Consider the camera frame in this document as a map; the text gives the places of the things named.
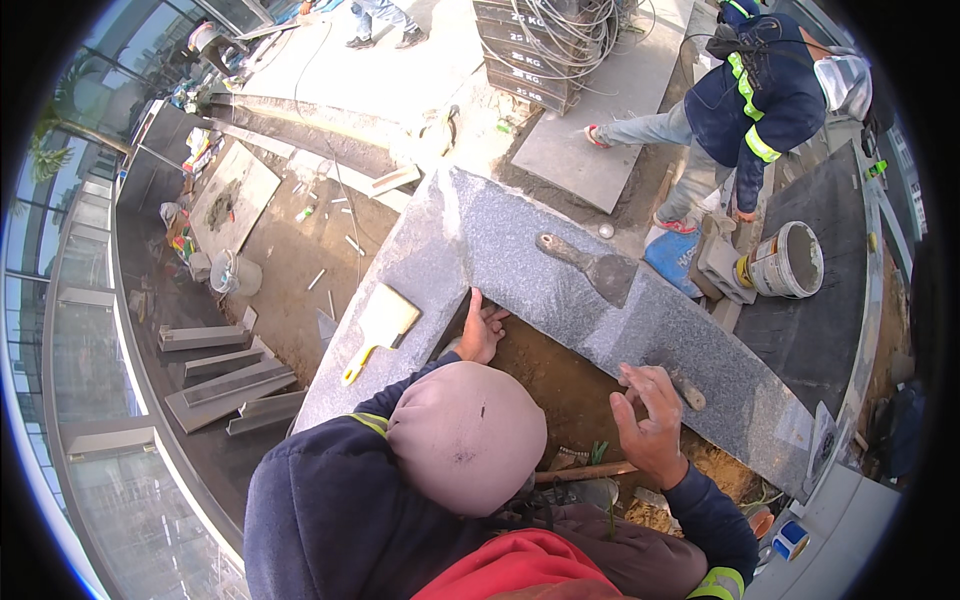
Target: man's right hand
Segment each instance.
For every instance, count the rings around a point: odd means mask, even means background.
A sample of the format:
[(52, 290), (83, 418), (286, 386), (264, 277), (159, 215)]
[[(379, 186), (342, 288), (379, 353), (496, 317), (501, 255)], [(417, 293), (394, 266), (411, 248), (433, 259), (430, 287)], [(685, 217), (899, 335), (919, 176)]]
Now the man's right hand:
[[(631, 465), (653, 477), (661, 490), (670, 490), (683, 481), (689, 467), (680, 451), (684, 405), (663, 367), (620, 363), (620, 372), (618, 381), (627, 394), (610, 394), (620, 447)], [(637, 422), (635, 407), (641, 404), (649, 416)]]

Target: trowel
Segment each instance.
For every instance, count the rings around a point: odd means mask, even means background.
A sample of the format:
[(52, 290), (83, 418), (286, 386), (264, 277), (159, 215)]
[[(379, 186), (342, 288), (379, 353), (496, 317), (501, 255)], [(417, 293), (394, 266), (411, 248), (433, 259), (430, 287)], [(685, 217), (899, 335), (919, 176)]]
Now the trowel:
[(537, 248), (543, 253), (579, 269), (604, 300), (623, 308), (636, 276), (636, 263), (633, 260), (618, 254), (580, 252), (556, 233), (547, 231), (538, 233), (536, 242)]
[(707, 398), (680, 371), (680, 365), (677, 364), (670, 350), (657, 348), (647, 354), (643, 362), (651, 367), (663, 367), (666, 374), (670, 375), (670, 382), (673, 383), (673, 387), (677, 388), (677, 392), (686, 400), (690, 408), (695, 411), (702, 411), (707, 406)]

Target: black shoe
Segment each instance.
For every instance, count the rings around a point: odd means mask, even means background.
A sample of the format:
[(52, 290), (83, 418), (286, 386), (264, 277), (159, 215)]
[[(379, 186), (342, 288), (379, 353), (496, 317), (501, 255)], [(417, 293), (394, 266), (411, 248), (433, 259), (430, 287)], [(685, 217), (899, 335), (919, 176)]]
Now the black shoe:
[(397, 50), (406, 50), (407, 48), (413, 48), (422, 41), (426, 41), (426, 39), (426, 31), (418, 27), (412, 32), (403, 32), (403, 39), (394, 47)]
[(367, 39), (361, 39), (358, 36), (350, 40), (349, 42), (347, 42), (345, 45), (347, 46), (347, 48), (351, 48), (353, 50), (363, 50), (364, 48), (373, 48), (373, 46), (376, 45), (376, 42), (373, 41), (372, 37), (368, 37)]

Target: reflective safety jacket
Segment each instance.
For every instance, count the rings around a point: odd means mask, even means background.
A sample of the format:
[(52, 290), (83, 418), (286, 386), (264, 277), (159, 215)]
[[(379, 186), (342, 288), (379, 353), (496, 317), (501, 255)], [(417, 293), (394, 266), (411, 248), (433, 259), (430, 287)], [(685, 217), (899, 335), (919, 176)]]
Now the reflective safety jacket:
[(754, 17), (737, 34), (756, 50), (731, 53), (686, 92), (684, 109), (707, 154), (736, 167), (737, 207), (749, 213), (763, 167), (823, 127), (827, 101), (793, 18), (779, 12)]

